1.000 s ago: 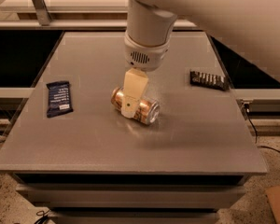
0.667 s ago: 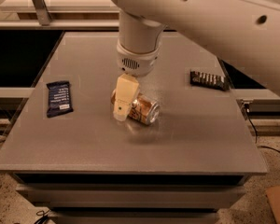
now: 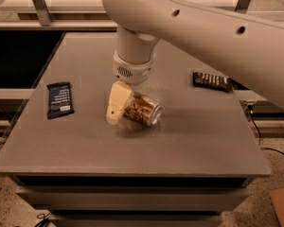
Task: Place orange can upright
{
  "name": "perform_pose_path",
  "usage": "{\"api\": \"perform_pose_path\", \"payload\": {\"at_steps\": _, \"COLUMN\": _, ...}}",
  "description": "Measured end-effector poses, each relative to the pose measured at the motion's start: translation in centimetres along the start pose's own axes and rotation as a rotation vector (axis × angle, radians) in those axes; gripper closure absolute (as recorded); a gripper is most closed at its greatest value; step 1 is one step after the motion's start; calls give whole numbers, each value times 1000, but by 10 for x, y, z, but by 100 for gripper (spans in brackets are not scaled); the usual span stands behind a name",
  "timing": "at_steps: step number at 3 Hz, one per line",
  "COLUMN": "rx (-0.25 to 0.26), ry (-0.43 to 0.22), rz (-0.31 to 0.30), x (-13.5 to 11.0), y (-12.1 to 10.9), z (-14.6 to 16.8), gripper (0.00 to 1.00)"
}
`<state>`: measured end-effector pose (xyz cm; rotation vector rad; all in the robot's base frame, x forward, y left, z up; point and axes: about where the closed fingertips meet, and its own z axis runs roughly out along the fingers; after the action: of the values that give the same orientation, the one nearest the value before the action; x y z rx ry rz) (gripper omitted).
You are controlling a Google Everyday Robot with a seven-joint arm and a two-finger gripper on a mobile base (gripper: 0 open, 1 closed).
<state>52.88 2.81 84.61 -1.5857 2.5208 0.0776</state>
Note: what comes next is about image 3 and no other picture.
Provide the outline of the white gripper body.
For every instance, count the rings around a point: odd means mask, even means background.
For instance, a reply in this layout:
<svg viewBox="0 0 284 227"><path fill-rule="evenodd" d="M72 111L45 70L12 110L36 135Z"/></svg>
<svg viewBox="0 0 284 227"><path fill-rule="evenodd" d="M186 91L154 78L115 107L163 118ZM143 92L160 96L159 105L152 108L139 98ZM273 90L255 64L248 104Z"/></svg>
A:
<svg viewBox="0 0 284 227"><path fill-rule="evenodd" d="M130 85L139 85L150 76L155 56L154 50L125 53L116 50L113 72L119 80Z"/></svg>

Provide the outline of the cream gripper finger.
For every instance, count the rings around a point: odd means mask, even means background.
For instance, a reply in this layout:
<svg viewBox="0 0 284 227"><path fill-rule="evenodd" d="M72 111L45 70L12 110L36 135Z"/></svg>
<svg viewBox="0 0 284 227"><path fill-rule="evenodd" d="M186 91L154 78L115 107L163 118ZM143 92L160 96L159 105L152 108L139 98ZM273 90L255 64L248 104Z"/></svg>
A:
<svg viewBox="0 0 284 227"><path fill-rule="evenodd" d="M106 114L107 122L111 125L116 125L132 100L132 88L120 80L115 82L112 86L109 97L109 104Z"/></svg>

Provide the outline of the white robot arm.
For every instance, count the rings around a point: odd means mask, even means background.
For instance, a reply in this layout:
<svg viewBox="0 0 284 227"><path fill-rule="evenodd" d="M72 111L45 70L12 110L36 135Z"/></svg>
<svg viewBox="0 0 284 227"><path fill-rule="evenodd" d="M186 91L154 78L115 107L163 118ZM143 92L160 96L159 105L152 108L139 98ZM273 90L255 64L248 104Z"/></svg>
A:
<svg viewBox="0 0 284 227"><path fill-rule="evenodd" d="M102 0L117 23L114 73L145 81L162 39L284 110L284 26L185 0Z"/></svg>

